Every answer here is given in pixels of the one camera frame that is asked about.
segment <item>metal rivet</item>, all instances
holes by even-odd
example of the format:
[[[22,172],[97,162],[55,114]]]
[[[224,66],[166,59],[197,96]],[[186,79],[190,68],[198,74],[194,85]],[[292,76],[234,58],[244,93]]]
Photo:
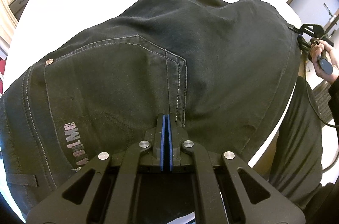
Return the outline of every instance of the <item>metal rivet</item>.
[[[100,152],[98,158],[100,160],[106,160],[110,155],[107,152]]]
[[[49,59],[46,61],[46,65],[50,65],[53,62],[53,59]]]
[[[231,151],[225,151],[224,153],[224,157],[228,160],[232,160],[233,158],[235,158],[235,155],[233,152]]]
[[[185,147],[193,147],[194,143],[191,140],[186,140],[186,141],[184,141],[184,146]]]
[[[139,147],[147,148],[147,147],[149,147],[149,146],[150,146],[150,142],[149,142],[149,141],[146,141],[146,140],[141,141],[141,142],[139,143]]]

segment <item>black sleeve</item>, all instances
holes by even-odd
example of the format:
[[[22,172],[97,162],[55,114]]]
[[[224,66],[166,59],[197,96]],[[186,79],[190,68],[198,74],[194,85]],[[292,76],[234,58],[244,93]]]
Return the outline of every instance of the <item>black sleeve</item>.
[[[331,96],[330,101],[328,102],[328,106],[332,112],[332,116],[335,124],[339,124],[339,77],[332,86],[329,88],[328,93]]]

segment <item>red object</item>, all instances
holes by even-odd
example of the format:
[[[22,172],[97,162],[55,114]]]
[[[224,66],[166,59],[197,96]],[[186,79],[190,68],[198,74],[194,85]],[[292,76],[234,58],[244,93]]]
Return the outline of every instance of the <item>red object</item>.
[[[1,74],[4,74],[5,73],[5,65],[6,65],[6,60],[0,60],[0,72]],[[0,80],[0,93],[2,93],[2,81]]]

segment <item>black gripper frame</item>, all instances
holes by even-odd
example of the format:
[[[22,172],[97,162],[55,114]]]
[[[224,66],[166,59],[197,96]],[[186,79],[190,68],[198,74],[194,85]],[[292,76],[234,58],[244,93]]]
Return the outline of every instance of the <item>black gripper frame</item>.
[[[316,39],[327,41],[332,47],[334,47],[334,43],[328,38],[326,30],[319,24],[305,23],[299,29],[293,25],[290,25],[289,29],[295,33],[298,33],[299,35],[303,35],[304,33],[306,33],[307,35]]]
[[[191,173],[197,224],[305,224],[303,212],[237,155],[227,159],[186,140],[173,116],[159,114],[143,142],[104,160],[95,156],[35,206],[26,223],[136,223],[139,175]]]

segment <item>contrast stitching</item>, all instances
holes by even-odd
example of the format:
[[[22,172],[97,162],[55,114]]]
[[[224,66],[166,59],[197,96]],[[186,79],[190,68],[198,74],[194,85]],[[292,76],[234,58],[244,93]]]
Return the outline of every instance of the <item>contrast stitching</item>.
[[[180,88],[180,65],[178,64],[178,94],[177,94],[177,112],[175,114],[175,123],[177,123],[178,117],[178,102],[179,102],[179,88]]]
[[[10,139],[10,141],[11,141],[11,145],[12,145],[11,148],[14,150],[15,159],[16,159],[16,162],[17,162],[17,164],[18,164],[19,172],[21,173],[21,172],[22,172],[22,171],[21,171],[21,164],[20,164],[20,162],[19,162],[19,158],[18,158],[17,153],[16,153],[16,151],[15,151],[15,146],[14,146],[13,139],[12,139],[12,135],[11,135],[11,128],[10,128],[10,124],[8,123],[8,116],[7,116],[6,106],[4,107],[4,113],[5,113],[5,117],[6,117],[6,119],[5,119],[5,126],[7,127],[8,131],[9,131],[8,137],[9,137],[9,139]],[[25,191],[25,194],[26,194],[26,197],[27,197],[28,206],[29,206],[30,209],[31,209],[31,208],[33,208],[33,205],[32,205],[31,200],[30,200],[29,197],[28,197],[27,188],[26,188],[25,186],[23,186],[23,188],[24,188],[24,191]]]
[[[123,121],[118,120],[118,118],[114,117],[111,113],[109,113],[108,111],[105,112],[110,118],[113,118],[116,122],[118,122],[119,124],[121,124],[123,127],[126,127],[126,129],[128,131],[130,131],[132,133],[132,139],[134,139],[134,130],[128,125],[125,124]]]
[[[99,44],[99,45],[96,45],[96,46],[93,46],[93,47],[88,47],[88,48],[85,48],[85,49],[81,49],[81,50],[79,50],[78,52],[73,51],[73,52],[71,52],[71,53],[69,53],[69,54],[67,54],[67,55],[65,55],[65,56],[63,56],[63,57],[57,58],[57,59],[55,60],[55,62],[60,62],[60,61],[62,61],[62,60],[67,59],[68,57],[70,57],[70,56],[72,56],[72,55],[79,54],[79,53],[81,53],[81,52],[83,52],[83,51],[86,51],[86,50],[89,50],[89,49],[92,49],[92,48],[97,48],[97,47],[100,47],[100,46],[111,45],[111,44],[131,44],[131,45],[139,46],[139,47],[142,47],[142,48],[144,48],[145,50],[147,50],[147,51],[149,51],[149,52],[151,52],[151,53],[154,53],[154,54],[160,55],[161,57],[164,57],[164,58],[166,58],[166,59],[169,59],[169,58],[167,58],[166,56],[161,55],[161,54],[159,54],[159,53],[157,53],[157,52],[151,51],[151,50],[147,49],[146,47],[143,47],[143,46],[140,45],[140,44],[129,43],[129,42],[113,42],[113,43],[104,43],[104,44]],[[180,65],[179,65],[178,62],[176,62],[176,61],[174,61],[174,60],[171,60],[171,59],[169,59],[169,60],[172,61],[172,62],[175,62],[175,63],[178,65],[178,74],[179,74],[178,77],[179,77],[179,80],[178,80],[177,109],[176,109],[176,117],[175,117],[175,118],[176,118],[176,122],[177,122],[177,117],[178,117],[178,104],[179,104],[179,89],[180,89]]]
[[[58,141],[58,145],[60,148],[62,148],[62,144],[60,142],[60,138],[57,134],[57,127],[55,125],[55,121],[53,120],[53,116],[52,116],[52,112],[51,112],[51,106],[50,106],[50,96],[49,96],[49,92],[48,92],[48,87],[47,87],[47,84],[46,84],[46,80],[44,80],[45,82],[45,89],[46,89],[46,94],[47,94],[47,101],[48,101],[48,109],[49,109],[49,113],[50,113],[50,118],[52,120],[52,123],[53,123],[53,127],[54,127],[54,134],[55,134],[55,137]],[[63,159],[68,163],[68,167],[72,167],[72,164],[70,163],[70,161],[67,159],[65,153],[61,153],[62,154],[62,157]]]
[[[87,49],[91,49],[91,48],[94,48],[94,47],[99,47],[99,46],[101,46],[101,45],[103,45],[103,44],[98,45],[98,46],[88,47],[88,48],[84,49],[84,47],[89,46],[89,45],[94,45],[94,44],[97,44],[97,43],[99,43],[99,42],[104,42],[104,41],[112,41],[112,40],[127,39],[127,38],[131,38],[131,37],[140,37],[140,36],[139,36],[139,35],[133,35],[133,36],[127,36],[127,37],[115,37],[115,38],[112,38],[112,39],[105,39],[105,40],[96,41],[96,42],[93,42],[93,43],[84,45],[84,46],[82,46],[82,47],[80,47],[80,48],[78,48],[78,49],[76,49],[76,50],[74,50],[74,51],[72,51],[72,52],[70,52],[70,53],[67,53],[66,55],[63,55],[63,56],[61,56],[61,57],[56,58],[56,59],[55,59],[55,62],[61,61],[61,60],[63,60],[63,59],[66,59],[66,58],[68,58],[68,57],[70,57],[70,56],[72,56],[72,55],[76,55],[76,54],[78,54],[78,53],[81,53],[82,51],[86,51]]]
[[[133,36],[133,37],[136,37],[136,36],[137,36],[137,37],[140,37],[140,38],[143,39],[144,41],[146,41],[146,42],[148,42],[148,43],[150,43],[150,44],[152,44],[152,45],[158,47],[159,49],[164,50],[165,52],[168,52],[168,53],[172,54],[173,56],[178,57],[178,58],[180,58],[180,59],[182,59],[182,60],[185,61],[185,59],[182,58],[182,57],[180,57],[179,55],[176,55],[176,54],[172,53],[171,51],[168,51],[168,50],[166,50],[166,49],[164,49],[164,48],[162,48],[162,47],[160,47],[160,46],[154,44],[153,42],[150,42],[149,40],[144,39],[144,38],[143,38],[142,36],[140,36],[140,35],[135,35],[135,36]]]
[[[186,115],[186,92],[187,92],[187,65],[186,65],[186,60],[185,60],[185,93],[184,93],[184,110],[182,112],[182,118],[183,118],[183,123],[182,126],[185,126],[185,115]]]
[[[92,117],[92,116],[95,116],[95,115],[100,115],[100,114],[107,114],[108,116],[110,116],[111,118],[113,118],[115,121],[117,121],[118,123],[122,124],[123,126],[125,126],[126,128],[128,128],[129,130],[132,131],[132,128],[128,125],[128,124],[125,124],[123,121],[120,121],[118,120],[116,117],[114,117],[111,113],[109,113],[108,111],[103,111],[103,112],[99,112],[99,113],[94,113],[94,114],[91,114],[91,115],[83,115],[83,116],[79,116],[77,118],[75,118],[75,120],[79,120],[81,118],[86,118],[86,117]],[[67,119],[60,119],[57,121],[57,123],[63,123],[64,121],[69,121],[69,118]]]
[[[170,104],[170,86],[168,85],[168,65],[167,65],[167,52],[165,52],[166,56],[166,74],[167,74],[167,91],[168,91],[168,105],[169,105],[169,112],[171,113],[171,104]]]
[[[128,148],[128,145],[129,145],[129,141],[130,141],[130,138],[129,138],[129,132],[126,131],[125,129],[123,129],[121,126],[119,126],[116,122],[112,121],[113,120],[116,120],[113,116],[107,114],[108,116],[106,116],[107,119],[109,119],[113,124],[115,124],[118,128],[120,128],[122,131],[126,132],[127,133],[127,141],[126,141],[126,148]]]
[[[38,135],[37,129],[35,128],[35,124],[34,124],[33,117],[32,117],[32,113],[31,113],[31,108],[30,108],[30,106],[29,106],[29,100],[28,100],[28,81],[29,81],[29,76],[30,76],[30,74],[31,74],[32,68],[33,68],[33,66],[31,66],[31,68],[30,68],[30,70],[29,70],[29,72],[28,72],[27,82],[26,82],[26,97],[27,97],[28,111],[29,111],[29,115],[30,115],[30,117],[31,117],[31,121],[32,121],[32,124],[33,124],[33,128],[34,128],[35,134],[36,134],[36,136],[38,137],[40,146],[41,146],[41,148],[42,148],[42,152],[43,152],[43,155],[44,155],[44,157],[45,157],[45,161],[46,161],[46,164],[47,164],[48,171],[49,171],[49,173],[50,173],[50,177],[51,177],[51,179],[52,179],[52,182],[53,182],[54,186],[57,187],[57,185],[56,185],[55,182],[54,182],[52,173],[51,173],[51,171],[50,171],[50,165],[48,164],[48,161],[47,161],[45,149],[44,149],[44,147],[43,147],[43,145],[42,145],[42,143],[41,143],[41,140],[40,140],[40,137],[39,137],[39,135]]]

